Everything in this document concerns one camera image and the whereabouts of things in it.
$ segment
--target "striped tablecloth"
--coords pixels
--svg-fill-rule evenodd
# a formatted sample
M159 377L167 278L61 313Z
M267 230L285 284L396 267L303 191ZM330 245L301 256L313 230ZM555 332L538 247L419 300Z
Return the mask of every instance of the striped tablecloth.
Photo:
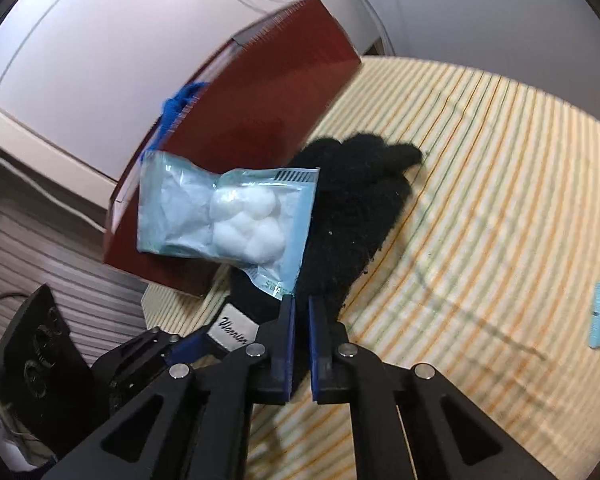
M414 142L414 196L341 320L387 362L430 362L559 480L600 458L600 350L587 346L600 281L600 122L529 86L413 59L363 59L312 136ZM204 301L150 286L148 326L186 334ZM348 409L256 407L248 478L355 478Z

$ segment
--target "gray wall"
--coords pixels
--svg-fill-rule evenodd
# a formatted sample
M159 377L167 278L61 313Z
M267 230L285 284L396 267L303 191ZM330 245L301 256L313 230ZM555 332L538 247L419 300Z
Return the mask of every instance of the gray wall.
M584 0L369 0L395 53L541 88L600 120L600 20Z

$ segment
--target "silver screw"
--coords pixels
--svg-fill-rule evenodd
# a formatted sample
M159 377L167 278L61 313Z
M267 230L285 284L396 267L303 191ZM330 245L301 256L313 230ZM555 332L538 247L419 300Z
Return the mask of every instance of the silver screw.
M249 357L260 357L267 351L266 347L260 343L251 343L244 349Z
M189 366L184 363L171 365L171 368L169 368L169 375L174 379L182 379L189 375Z
M342 343L338 346L338 354L342 357L353 357L358 353L358 347L353 343Z
M427 363L416 365L413 371L421 379L430 379L436 374L436 369Z

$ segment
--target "white wall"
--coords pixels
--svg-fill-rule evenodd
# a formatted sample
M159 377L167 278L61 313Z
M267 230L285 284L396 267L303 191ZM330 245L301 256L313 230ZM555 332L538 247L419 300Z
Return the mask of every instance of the white wall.
M600 120L600 20L584 0L369 0L399 56L478 67Z
M249 1L260 12L236 0L20 0L0 27L0 110L117 180L162 102L232 34L292 0ZM358 49L378 37L359 2L323 2Z

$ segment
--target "white label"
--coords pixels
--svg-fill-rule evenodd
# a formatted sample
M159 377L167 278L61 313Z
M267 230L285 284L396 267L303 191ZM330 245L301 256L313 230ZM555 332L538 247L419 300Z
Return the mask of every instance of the white label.
M259 327L231 303L227 303L206 334L222 348L232 352L253 343Z

